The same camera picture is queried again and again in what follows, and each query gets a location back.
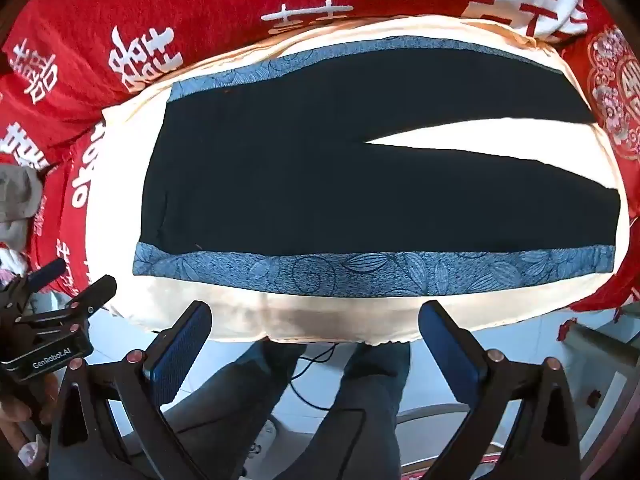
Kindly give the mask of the person leg jeans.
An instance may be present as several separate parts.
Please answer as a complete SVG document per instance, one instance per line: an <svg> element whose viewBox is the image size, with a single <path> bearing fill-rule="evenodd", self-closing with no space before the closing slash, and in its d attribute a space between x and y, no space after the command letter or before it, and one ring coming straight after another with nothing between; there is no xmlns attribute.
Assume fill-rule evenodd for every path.
<svg viewBox="0 0 640 480"><path fill-rule="evenodd" d="M411 349L395 342L360 344L344 367L328 414L280 479L398 479L395 434Z"/></svg>
<svg viewBox="0 0 640 480"><path fill-rule="evenodd" d="M165 413L206 478L239 478L250 447L305 351L303 344L257 341Z"/></svg>

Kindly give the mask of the white slipper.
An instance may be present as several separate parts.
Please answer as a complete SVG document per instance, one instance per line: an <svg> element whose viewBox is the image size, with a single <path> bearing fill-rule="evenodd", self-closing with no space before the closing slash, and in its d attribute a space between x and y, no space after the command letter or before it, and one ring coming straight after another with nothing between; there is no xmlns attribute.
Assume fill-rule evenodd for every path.
<svg viewBox="0 0 640 480"><path fill-rule="evenodd" d="M256 474L259 471L277 436L277 422L272 417L269 417L248 451L243 465L243 474L246 478L250 478L252 474Z"/></svg>

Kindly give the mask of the person right leg jeans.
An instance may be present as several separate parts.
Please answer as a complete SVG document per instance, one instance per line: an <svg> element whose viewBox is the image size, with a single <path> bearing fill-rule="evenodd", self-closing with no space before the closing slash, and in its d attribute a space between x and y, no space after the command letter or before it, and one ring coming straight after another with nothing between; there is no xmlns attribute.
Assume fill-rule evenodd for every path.
<svg viewBox="0 0 640 480"><path fill-rule="evenodd" d="M398 479L395 434L411 349L395 342L360 344L344 367L328 414L280 479Z"/></svg>

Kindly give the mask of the person left leg jeans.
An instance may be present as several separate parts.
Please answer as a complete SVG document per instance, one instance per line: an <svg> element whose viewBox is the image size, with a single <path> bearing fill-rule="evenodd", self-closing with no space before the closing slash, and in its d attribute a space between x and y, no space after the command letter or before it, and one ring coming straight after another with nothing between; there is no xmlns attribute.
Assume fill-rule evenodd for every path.
<svg viewBox="0 0 640 480"><path fill-rule="evenodd" d="M257 341L165 413L206 478L239 478L250 447L305 351L303 344Z"/></svg>

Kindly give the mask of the red embroidered floral cushion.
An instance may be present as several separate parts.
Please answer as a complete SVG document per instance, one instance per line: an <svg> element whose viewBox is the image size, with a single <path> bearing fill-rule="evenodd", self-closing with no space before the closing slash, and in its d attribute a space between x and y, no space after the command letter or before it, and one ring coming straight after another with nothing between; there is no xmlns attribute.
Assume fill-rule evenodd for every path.
<svg viewBox="0 0 640 480"><path fill-rule="evenodd" d="M639 299L639 60L613 25L574 40L560 53L610 139L630 219L629 248L620 270L570 308L576 312L615 309Z"/></svg>

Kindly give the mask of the black pants blue trim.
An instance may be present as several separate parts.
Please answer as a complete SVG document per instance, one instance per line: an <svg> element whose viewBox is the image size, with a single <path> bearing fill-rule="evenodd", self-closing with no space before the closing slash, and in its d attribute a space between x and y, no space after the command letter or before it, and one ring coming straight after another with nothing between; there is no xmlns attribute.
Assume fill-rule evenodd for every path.
<svg viewBox="0 0 640 480"><path fill-rule="evenodd" d="M176 82L135 274L316 297L614 268L622 196L565 75L472 42L334 44Z"/></svg>

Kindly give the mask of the red blanket white characters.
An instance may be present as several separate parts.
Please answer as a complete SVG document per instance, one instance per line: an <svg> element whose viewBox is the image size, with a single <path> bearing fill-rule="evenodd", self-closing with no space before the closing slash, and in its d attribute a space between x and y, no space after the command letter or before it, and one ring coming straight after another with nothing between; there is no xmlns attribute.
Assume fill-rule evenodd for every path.
<svg viewBox="0 0 640 480"><path fill-rule="evenodd" d="M606 26L623 32L600 0L1 1L1 159L34 168L42 183L27 245L1 244L1 265L17 274L62 258L66 272L51 287L70 296L93 281L86 218L102 112L160 78L287 32L363 18L491 21L559 53Z"/></svg>

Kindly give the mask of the grey plush toy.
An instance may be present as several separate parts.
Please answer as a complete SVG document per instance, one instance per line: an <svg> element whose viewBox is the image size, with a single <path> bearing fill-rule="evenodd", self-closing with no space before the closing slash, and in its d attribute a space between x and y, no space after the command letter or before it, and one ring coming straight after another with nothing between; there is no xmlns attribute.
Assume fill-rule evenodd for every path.
<svg viewBox="0 0 640 480"><path fill-rule="evenodd" d="M0 170L1 244L16 252L27 245L29 220L40 208L42 183L34 168L2 164Z"/></svg>

